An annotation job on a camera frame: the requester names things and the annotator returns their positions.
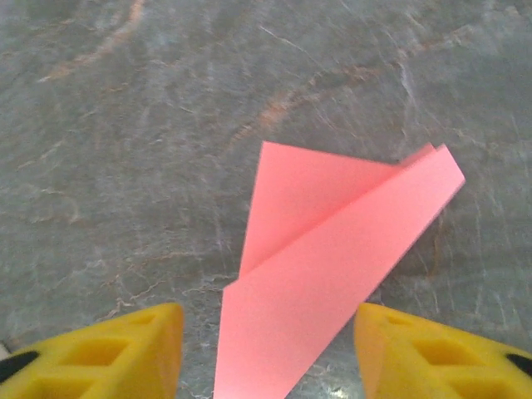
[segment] pink paper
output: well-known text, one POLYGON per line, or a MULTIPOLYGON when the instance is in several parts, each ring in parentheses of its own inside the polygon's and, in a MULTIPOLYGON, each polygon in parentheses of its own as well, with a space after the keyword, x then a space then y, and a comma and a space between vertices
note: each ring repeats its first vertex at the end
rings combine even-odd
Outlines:
POLYGON ((278 399, 463 185, 442 146, 386 165, 264 143, 214 399, 278 399))

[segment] yellow foam pad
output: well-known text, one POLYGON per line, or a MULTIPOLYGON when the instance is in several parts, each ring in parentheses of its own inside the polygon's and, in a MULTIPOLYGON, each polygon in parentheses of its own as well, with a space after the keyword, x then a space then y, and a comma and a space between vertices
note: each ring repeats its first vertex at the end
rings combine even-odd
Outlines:
POLYGON ((2 399, 173 399, 183 312, 167 303, 38 342, 0 384, 2 399))
POLYGON ((424 318, 364 303, 355 344, 367 399, 532 398, 531 354, 424 318))

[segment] gray surface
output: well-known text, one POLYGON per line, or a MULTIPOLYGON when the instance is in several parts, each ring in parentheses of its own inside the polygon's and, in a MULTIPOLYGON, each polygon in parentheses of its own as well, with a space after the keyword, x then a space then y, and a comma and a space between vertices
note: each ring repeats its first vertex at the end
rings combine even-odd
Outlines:
MULTIPOLYGON (((164 301, 211 395, 262 139, 467 184, 372 300, 532 350, 530 1, 3 0, 0 337, 164 301)), ((351 323, 291 398, 362 397, 351 323)))

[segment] gray marble surface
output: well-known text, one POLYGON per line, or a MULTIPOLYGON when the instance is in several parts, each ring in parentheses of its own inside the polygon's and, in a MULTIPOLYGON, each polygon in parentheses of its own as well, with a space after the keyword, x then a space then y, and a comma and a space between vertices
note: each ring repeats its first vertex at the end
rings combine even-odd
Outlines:
MULTIPOLYGON (((532 350, 530 0, 2 0, 0 337, 166 301, 211 397, 261 140, 465 188, 371 300, 532 350)), ((349 323, 290 398, 361 398, 349 323)))

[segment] paper airplane fold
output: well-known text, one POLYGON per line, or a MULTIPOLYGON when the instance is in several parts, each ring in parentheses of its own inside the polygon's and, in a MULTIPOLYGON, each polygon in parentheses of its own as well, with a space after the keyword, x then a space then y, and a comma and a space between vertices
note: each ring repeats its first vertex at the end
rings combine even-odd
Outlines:
POLYGON ((264 143, 214 399, 286 397, 463 183, 445 146, 387 165, 264 143))

